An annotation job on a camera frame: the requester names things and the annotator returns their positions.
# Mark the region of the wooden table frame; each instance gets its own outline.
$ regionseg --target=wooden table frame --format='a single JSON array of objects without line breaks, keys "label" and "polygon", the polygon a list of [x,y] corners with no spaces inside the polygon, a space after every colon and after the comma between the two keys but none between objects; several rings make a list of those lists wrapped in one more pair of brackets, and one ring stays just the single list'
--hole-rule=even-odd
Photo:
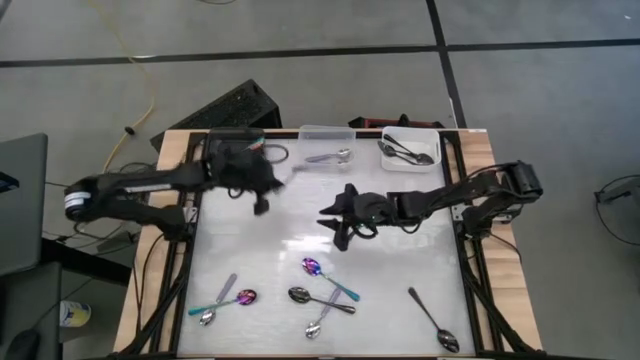
[{"label": "wooden table frame", "polygon": [[[485,130],[443,129],[441,131],[446,131],[446,133],[443,133],[443,136],[446,136],[449,140],[447,141],[446,152],[444,152],[445,159],[448,159],[448,162],[447,164],[443,164],[445,169],[449,169],[448,175],[450,176],[445,175],[445,180],[448,178],[448,182],[456,182],[461,175],[464,176],[466,173],[494,164],[491,144]],[[206,132],[207,131],[204,130],[167,131],[165,133],[157,168],[171,169],[180,162],[193,160],[193,149],[200,142],[200,139],[204,138],[203,135],[206,134]],[[271,134],[295,134],[297,130],[277,129],[266,130],[266,132]],[[380,133],[380,129],[363,129],[358,130],[358,133],[364,134],[363,136],[375,136]],[[184,194],[178,194],[176,191],[163,191],[153,193],[150,196],[149,204],[156,207],[170,204],[186,205],[194,200],[196,205],[198,205],[197,198],[189,198]],[[509,225],[494,225],[493,232],[515,245],[513,232]],[[142,230],[135,258],[135,271],[137,271],[137,277],[139,279],[138,290],[140,290],[142,282],[143,264],[153,242],[159,235],[160,231],[154,226],[147,226]],[[462,249],[461,253],[473,253],[471,244],[466,242],[464,246],[466,250]],[[161,291],[166,290],[169,283],[175,279],[183,260],[185,260],[185,248],[186,245],[184,243],[170,244],[167,241],[160,241],[150,253],[145,279],[144,299],[141,304],[141,321],[143,324],[147,322],[155,310]],[[522,273],[522,267],[517,254],[503,244],[486,239],[482,242],[481,252],[476,258],[481,261],[480,266],[485,267],[484,273],[486,274],[486,281],[491,285],[490,293],[494,303],[498,309],[500,309],[503,316],[527,344],[534,348],[541,348],[524,274]],[[476,275],[482,275],[482,271],[479,272],[478,269],[478,262],[474,262],[472,268]],[[123,349],[135,337],[137,316],[135,293],[136,289],[132,275],[132,280],[129,282],[129,288],[125,298],[114,351]],[[161,324],[162,328],[154,334],[143,352],[176,351],[186,287],[182,293],[182,298],[179,295],[178,299],[173,301],[173,304],[165,314],[164,321]],[[466,295],[467,302],[473,304],[473,295],[468,293]],[[178,314],[176,314],[176,302],[179,305]],[[469,315],[472,319],[472,333],[474,334],[476,351],[478,351],[478,349],[497,350],[498,348],[496,348],[496,346],[501,346],[502,341],[497,339],[499,337],[495,335],[495,329],[490,326],[491,321],[488,319],[482,305],[477,302],[477,299],[474,305],[469,305]],[[473,319],[477,319],[477,326],[474,326]],[[178,331],[172,331],[174,327],[178,327]]]}]

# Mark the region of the wooden board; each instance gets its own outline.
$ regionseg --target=wooden board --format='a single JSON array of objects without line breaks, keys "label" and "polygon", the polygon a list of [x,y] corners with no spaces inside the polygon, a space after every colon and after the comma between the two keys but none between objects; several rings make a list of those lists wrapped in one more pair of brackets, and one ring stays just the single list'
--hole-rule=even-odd
[{"label": "wooden board", "polygon": [[[297,132],[296,129],[276,131]],[[379,132],[380,130],[367,129],[361,131]],[[480,167],[494,163],[493,151],[486,131],[459,131],[467,172],[471,172]],[[171,130],[165,133],[164,143],[158,160],[158,169],[170,169],[175,167],[184,159],[184,154],[188,146],[189,135],[191,132],[192,131],[190,130]],[[457,173],[455,168],[452,168],[452,174],[454,175],[454,179],[456,179]],[[177,200],[178,195],[174,191],[158,192],[151,195],[150,204],[152,206],[161,207],[169,204],[175,204]],[[494,233],[515,244],[513,232],[510,226],[496,226],[494,227]],[[154,226],[146,226],[142,230],[140,243],[136,253],[136,270],[138,271],[138,280],[141,280],[142,265],[147,253],[153,241],[159,234],[159,230]],[[164,270],[167,249],[168,243],[162,240],[156,245],[153,253],[149,257],[144,299],[141,306],[143,323],[149,318],[158,302],[158,294],[160,291],[160,283],[162,280],[162,272]],[[525,342],[534,348],[541,348],[540,337],[535,318],[533,316],[533,310],[531,308],[524,274],[522,273],[522,267],[518,262],[517,255],[500,243],[488,239],[483,242],[483,249],[485,251],[496,305]],[[178,260],[176,262],[176,268],[180,265],[181,259],[182,256],[178,255],[176,258],[176,260]],[[482,309],[479,310],[480,315],[483,315],[484,312]],[[114,351],[119,351],[125,348],[135,337],[136,314],[135,287],[132,276],[125,298],[118,334],[114,344]],[[490,332],[487,325],[488,323],[486,321],[486,315],[483,316],[485,318],[481,317],[482,336],[485,342],[485,348],[491,349],[492,346],[489,340]],[[170,309],[163,326],[160,342],[161,351],[166,351],[169,348],[172,324],[173,310]]]}]

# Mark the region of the black crate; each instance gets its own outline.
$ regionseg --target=black crate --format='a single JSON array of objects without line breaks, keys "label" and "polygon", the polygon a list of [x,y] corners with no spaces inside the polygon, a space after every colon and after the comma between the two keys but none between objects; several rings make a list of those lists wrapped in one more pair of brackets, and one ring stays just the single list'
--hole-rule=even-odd
[{"label": "black crate", "polygon": [[[222,95],[167,130],[211,129],[214,127],[255,127],[282,129],[280,109],[253,79]],[[158,152],[164,132],[151,138]]]}]

